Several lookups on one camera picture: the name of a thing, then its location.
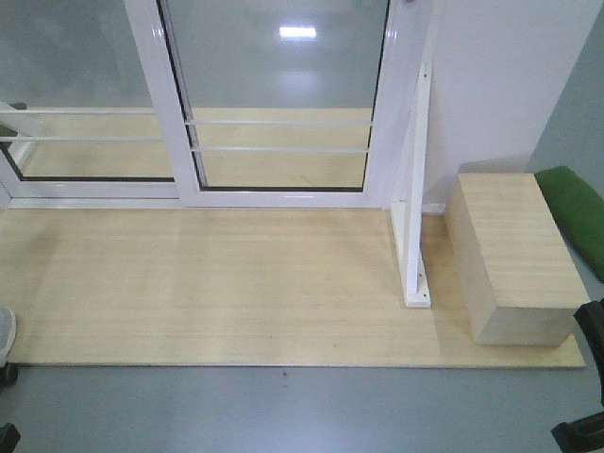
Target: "horizontal bar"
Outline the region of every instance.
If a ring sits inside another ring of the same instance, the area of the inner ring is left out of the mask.
[[[155,115],[155,109],[0,109],[0,114],[9,115]]]
[[[326,148],[321,146],[204,146],[201,149],[193,149],[194,153],[206,153],[211,151],[226,152],[252,152],[252,153],[346,153],[346,154],[367,154],[369,148],[354,148],[341,146],[335,148]]]
[[[0,142],[163,142],[162,137],[0,137]]]
[[[187,126],[202,125],[239,125],[239,126],[371,126],[373,122],[367,120],[345,121],[281,121],[281,120],[191,120],[186,121]]]

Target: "glass panel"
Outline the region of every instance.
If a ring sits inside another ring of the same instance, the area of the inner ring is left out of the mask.
[[[362,188],[387,0],[163,3],[210,187]]]
[[[0,135],[21,136],[1,147],[22,178],[172,179],[123,0],[7,0],[0,28]]]
[[[204,152],[208,184],[214,187],[362,187],[365,154]]]

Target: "white wall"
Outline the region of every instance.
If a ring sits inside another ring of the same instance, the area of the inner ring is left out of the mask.
[[[522,171],[601,0],[448,0],[434,57],[425,203],[460,167]]]

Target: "white metal stand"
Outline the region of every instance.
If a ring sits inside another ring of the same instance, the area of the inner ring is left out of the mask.
[[[434,0],[411,115],[402,145],[391,205],[398,268],[407,307],[429,308],[430,291],[420,249],[422,200],[428,147],[428,114],[432,59],[443,13],[443,0]]]

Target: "black object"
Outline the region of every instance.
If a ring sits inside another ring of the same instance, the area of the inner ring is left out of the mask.
[[[596,362],[604,406],[604,299],[583,304],[575,319],[585,335]],[[586,453],[604,447],[604,411],[551,430],[562,453]]]
[[[19,378],[19,365],[8,363],[0,368],[0,387],[12,387]]]
[[[21,440],[21,434],[12,423],[0,428],[0,453],[12,453]]]

